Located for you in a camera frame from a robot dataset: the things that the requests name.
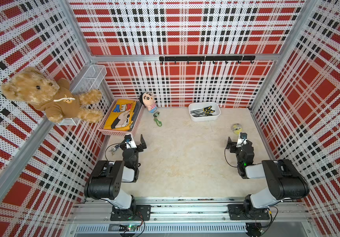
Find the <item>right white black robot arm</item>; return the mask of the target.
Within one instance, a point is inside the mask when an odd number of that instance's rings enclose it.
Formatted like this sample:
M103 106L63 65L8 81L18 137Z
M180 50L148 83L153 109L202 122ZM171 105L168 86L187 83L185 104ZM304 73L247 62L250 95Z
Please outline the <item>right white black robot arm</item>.
M288 159L263 160L254 164L253 143L246 133L240 133L238 141L227 139L226 150L236 155L233 166L243 179L265 179L267 187L247 195L242 204L228 205L231 220L273 220L269 208L284 200L295 200L309 194L309 186L303 176Z

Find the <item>white plastic storage box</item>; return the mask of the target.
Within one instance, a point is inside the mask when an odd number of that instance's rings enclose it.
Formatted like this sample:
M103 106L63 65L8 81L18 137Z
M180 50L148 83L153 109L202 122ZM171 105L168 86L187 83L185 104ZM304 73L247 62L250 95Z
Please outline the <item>white plastic storage box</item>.
M202 109L204 107L212 106L212 109L215 110L214 113L191 113L190 111L196 109ZM199 122L199 121L209 121L209 120L216 120L220 114L220 108L218 104L214 102L199 102L199 103L192 103L188 106L189 114L192 121Z

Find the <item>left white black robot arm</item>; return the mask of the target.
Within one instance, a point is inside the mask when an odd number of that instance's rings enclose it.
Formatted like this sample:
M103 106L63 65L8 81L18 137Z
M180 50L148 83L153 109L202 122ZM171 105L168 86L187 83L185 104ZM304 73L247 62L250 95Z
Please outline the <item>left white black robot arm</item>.
M131 134L126 134L119 144L121 161L98 161L84 187L85 197L103 200L112 205L111 221L143 220L137 209L135 197L122 189L123 183L135 183L139 176L139 153L147 148L143 136L136 144Z

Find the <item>yellow black file tool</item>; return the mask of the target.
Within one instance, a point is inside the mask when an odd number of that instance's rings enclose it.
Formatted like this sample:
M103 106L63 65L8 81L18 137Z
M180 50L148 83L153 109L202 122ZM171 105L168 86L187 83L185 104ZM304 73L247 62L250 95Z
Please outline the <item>yellow black file tool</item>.
M212 106L208 106L208 107L204 107L202 109L196 109L196 110L192 110L190 111L191 113L214 113L215 110L212 109Z

